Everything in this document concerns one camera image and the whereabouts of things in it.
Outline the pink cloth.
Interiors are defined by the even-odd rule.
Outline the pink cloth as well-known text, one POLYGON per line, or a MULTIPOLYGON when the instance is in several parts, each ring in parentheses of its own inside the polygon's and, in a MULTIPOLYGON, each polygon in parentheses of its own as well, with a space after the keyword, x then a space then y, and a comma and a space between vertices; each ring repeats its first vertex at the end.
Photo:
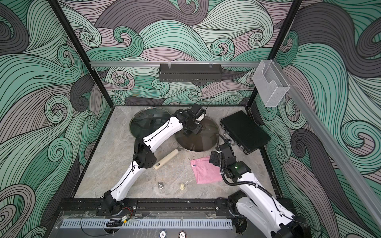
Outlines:
POLYGON ((220 170, 209 162, 209 157, 190 161, 197 184, 210 184, 223 181, 220 170))

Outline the glass pot lid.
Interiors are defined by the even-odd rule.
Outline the glass pot lid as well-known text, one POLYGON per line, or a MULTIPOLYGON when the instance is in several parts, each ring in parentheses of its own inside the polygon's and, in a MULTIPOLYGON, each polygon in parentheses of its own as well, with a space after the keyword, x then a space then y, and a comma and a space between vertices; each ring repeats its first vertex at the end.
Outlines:
POLYGON ((193 132, 185 135, 182 131, 175 134, 175 139, 184 149, 193 152, 204 152, 212 149, 217 144, 217 134, 219 126, 209 117, 201 122, 202 128, 198 134, 193 132))

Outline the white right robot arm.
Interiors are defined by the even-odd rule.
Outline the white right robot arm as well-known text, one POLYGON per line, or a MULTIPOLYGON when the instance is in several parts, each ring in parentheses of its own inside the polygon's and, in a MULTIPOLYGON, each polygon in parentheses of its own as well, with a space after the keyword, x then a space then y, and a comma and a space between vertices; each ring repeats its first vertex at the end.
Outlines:
POLYGON ((210 155, 210 163, 219 168, 222 180, 239 191, 228 197, 230 211, 245 217, 267 238, 310 238, 311 227, 306 220, 295 215, 265 189, 256 175, 243 161, 237 161, 231 141, 217 135, 217 146, 210 155))

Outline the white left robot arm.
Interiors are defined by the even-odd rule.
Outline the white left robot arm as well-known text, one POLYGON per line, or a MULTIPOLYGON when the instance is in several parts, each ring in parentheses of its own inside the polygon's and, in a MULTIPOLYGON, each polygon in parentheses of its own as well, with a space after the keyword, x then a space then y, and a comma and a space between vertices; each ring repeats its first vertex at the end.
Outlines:
POLYGON ((187 109, 176 110, 164 124, 151 134, 136 138, 132 162, 121 179, 103 195, 104 207, 112 215, 123 210, 123 200, 139 176, 157 161, 156 150, 171 136, 179 131, 184 134, 199 134, 203 127, 201 121, 206 115, 206 109, 197 103, 187 109))

